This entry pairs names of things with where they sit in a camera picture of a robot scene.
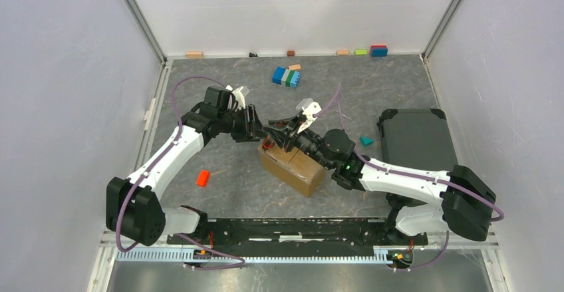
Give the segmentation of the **brown cardboard express box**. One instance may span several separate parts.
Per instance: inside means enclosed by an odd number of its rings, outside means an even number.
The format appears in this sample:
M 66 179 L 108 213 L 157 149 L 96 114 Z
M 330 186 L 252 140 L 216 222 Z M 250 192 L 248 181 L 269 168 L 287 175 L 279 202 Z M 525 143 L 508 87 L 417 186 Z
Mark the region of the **brown cardboard express box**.
M 267 172 L 306 198 L 313 195 L 325 178 L 326 170 L 297 148 L 286 152 L 274 144 L 268 148 L 259 145 L 257 150 Z

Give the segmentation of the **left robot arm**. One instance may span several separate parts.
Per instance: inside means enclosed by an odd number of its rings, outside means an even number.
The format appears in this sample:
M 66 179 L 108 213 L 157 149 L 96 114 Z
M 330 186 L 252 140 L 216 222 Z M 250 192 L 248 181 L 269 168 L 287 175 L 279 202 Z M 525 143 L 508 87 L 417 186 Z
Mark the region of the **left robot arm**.
M 163 235 L 183 233 L 192 243 L 202 243 L 209 226 L 206 214 L 195 208 L 164 209 L 164 190 L 188 160 L 218 134 L 235 142 L 255 142 L 265 137 L 255 107 L 245 101 L 246 86 L 207 88 L 204 100 L 180 117 L 180 123 L 162 147 L 127 178 L 114 177 L 106 187 L 107 229 L 145 246 Z

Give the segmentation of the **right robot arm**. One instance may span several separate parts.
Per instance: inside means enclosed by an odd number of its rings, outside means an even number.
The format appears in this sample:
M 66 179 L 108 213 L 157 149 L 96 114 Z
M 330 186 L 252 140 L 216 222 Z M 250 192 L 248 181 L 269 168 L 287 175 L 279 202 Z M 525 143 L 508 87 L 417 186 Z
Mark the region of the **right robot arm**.
M 419 201 L 419 206 L 393 210 L 384 226 L 385 238 L 401 244 L 429 231 L 451 231 L 472 241 L 485 241 L 492 222 L 503 214 L 495 194 L 468 167 L 451 171 L 424 171 L 385 164 L 355 152 L 355 143 L 343 129 L 319 136 L 298 120 L 270 122 L 266 135 L 281 149 L 297 148 L 327 170 L 346 190 L 386 192 Z

